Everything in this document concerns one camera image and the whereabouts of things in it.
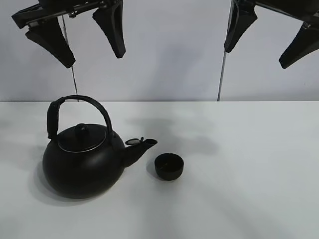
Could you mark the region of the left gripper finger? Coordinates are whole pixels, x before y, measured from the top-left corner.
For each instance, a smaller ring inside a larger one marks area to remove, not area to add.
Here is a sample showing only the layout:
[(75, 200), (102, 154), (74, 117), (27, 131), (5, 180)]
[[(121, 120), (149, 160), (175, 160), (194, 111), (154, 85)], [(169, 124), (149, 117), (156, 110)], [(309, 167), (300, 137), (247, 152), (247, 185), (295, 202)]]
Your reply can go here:
[(51, 18), (29, 25), (25, 36), (51, 53), (64, 67), (71, 68), (75, 57), (66, 42), (58, 19)]
[(98, 8), (92, 18), (104, 32), (117, 58), (126, 52), (123, 37), (123, 2), (109, 2), (106, 7)]

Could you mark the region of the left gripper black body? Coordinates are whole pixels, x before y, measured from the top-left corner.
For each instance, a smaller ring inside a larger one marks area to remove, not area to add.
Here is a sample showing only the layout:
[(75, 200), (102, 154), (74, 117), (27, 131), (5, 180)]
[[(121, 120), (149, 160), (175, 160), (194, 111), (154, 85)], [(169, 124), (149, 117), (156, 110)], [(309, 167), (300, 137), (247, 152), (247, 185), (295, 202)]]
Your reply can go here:
[(122, 0), (40, 0), (37, 4), (19, 10), (11, 17), (22, 29), (31, 22), (50, 19), (64, 14), (74, 16), (95, 8), (112, 8), (123, 3)]

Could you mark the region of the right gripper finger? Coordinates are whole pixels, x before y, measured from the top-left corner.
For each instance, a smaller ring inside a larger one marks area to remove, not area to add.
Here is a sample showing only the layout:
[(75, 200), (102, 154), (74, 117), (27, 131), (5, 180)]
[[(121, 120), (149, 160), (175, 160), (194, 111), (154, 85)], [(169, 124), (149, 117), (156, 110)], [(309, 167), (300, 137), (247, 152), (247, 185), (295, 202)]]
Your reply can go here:
[(255, 0), (232, 0), (224, 50), (230, 53), (244, 32), (258, 19)]
[(286, 69), (306, 55), (319, 49), (319, 20), (303, 22), (295, 38), (279, 58)]

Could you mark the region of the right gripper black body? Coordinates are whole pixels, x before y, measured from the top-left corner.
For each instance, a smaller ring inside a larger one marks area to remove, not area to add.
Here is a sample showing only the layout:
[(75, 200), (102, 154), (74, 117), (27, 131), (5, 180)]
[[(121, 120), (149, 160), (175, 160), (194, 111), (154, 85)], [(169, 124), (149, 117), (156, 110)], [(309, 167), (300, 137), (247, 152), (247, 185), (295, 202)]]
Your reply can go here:
[(319, 26), (318, 0), (237, 0), (240, 5), (248, 8), (260, 6), (280, 14), (301, 20), (311, 26)]

